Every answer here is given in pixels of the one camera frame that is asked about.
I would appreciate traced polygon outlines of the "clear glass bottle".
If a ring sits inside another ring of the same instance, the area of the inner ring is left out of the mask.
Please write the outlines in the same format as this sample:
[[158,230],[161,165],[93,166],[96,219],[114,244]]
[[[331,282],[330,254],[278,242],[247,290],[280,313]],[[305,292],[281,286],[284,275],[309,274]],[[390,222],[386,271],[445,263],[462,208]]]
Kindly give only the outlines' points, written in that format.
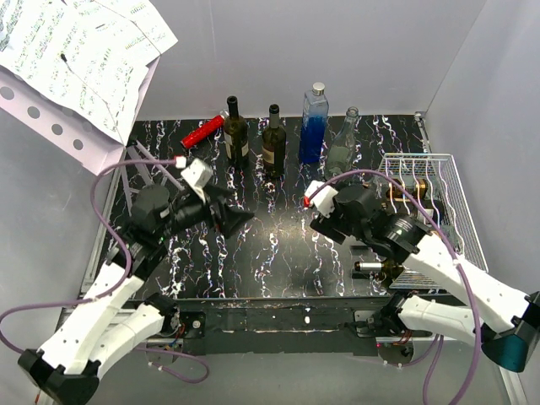
[[356,152],[354,132],[358,119],[358,108],[350,106],[346,111],[342,127],[328,150],[324,171],[326,180],[351,170]]

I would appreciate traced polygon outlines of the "dark wine bottle white label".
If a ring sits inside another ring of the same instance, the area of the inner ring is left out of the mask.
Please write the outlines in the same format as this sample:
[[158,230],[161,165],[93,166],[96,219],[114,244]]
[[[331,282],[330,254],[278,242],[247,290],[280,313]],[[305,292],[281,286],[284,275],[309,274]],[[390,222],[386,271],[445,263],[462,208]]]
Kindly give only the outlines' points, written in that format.
[[224,119],[224,141],[227,159],[231,166],[244,169],[249,164],[248,126],[239,113],[238,99],[231,95],[227,98],[229,116]]

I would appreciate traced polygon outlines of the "dark green wine bottle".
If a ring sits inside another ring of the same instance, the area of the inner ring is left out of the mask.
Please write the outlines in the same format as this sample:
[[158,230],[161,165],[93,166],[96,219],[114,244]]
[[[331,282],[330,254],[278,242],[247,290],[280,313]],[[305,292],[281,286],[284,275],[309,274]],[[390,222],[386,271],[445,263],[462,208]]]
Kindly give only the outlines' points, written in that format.
[[284,174],[286,131],[280,121],[279,106],[269,106],[268,125],[262,132],[262,158],[268,178],[276,179]]

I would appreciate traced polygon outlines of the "red glitter microphone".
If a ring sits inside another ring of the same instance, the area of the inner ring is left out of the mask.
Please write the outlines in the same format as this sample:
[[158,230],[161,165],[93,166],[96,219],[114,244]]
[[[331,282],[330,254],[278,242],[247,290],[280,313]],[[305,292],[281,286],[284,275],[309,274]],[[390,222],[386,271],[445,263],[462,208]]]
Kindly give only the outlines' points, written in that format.
[[199,144],[202,140],[218,131],[224,125],[224,121],[228,116],[229,114],[226,111],[221,111],[217,116],[185,136],[181,140],[181,145],[185,149],[190,149]]

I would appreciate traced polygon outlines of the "blue square glass bottle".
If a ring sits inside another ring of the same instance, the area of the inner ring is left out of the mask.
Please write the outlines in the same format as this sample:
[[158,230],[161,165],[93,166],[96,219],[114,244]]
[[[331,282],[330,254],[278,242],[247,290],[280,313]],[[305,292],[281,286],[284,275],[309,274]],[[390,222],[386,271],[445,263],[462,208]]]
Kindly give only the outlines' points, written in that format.
[[315,82],[305,92],[300,131],[299,160],[302,164],[318,162],[327,127],[329,103],[325,84]]

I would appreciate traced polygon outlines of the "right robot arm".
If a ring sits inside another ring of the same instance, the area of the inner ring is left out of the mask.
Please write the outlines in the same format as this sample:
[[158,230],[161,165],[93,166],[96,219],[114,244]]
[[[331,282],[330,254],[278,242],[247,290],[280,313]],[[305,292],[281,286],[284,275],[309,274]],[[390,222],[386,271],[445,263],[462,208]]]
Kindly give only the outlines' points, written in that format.
[[318,214],[310,226],[337,243],[363,242],[395,266],[403,265],[436,282],[464,306],[431,303],[395,294],[381,309],[391,335],[406,330],[433,332],[474,345],[498,366],[522,372],[539,342],[539,294],[514,289],[462,256],[452,256],[439,231],[404,213],[388,213],[369,189],[336,189],[313,181],[305,205]]

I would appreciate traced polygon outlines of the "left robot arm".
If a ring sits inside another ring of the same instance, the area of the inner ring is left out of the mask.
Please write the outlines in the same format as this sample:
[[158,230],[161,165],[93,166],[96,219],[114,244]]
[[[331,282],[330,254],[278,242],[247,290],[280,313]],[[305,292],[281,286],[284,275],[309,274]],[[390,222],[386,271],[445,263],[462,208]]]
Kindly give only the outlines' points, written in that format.
[[101,378],[142,341],[173,336],[180,325],[175,301],[150,295],[123,322],[110,324],[164,260],[166,239],[200,223],[230,237],[254,216],[228,205],[230,191],[208,185],[172,198],[161,185],[143,188],[123,228],[126,246],[110,251],[92,287],[61,327],[38,349],[26,349],[18,364],[58,404],[86,404]]

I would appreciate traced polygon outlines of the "lilac music stand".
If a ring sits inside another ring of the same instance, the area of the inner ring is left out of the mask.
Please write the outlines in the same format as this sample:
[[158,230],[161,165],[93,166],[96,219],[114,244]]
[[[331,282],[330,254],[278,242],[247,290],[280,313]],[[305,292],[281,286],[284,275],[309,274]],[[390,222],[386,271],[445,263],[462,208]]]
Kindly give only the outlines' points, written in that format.
[[3,206],[88,211],[96,174],[125,153],[124,141],[1,70]]

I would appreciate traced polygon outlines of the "sheet music pages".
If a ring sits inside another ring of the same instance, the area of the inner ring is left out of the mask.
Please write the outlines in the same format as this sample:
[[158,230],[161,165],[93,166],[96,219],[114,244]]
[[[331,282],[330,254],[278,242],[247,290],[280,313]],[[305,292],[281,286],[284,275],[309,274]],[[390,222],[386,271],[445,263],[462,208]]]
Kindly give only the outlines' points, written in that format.
[[126,143],[149,64],[177,42],[150,1],[3,1],[1,65]]

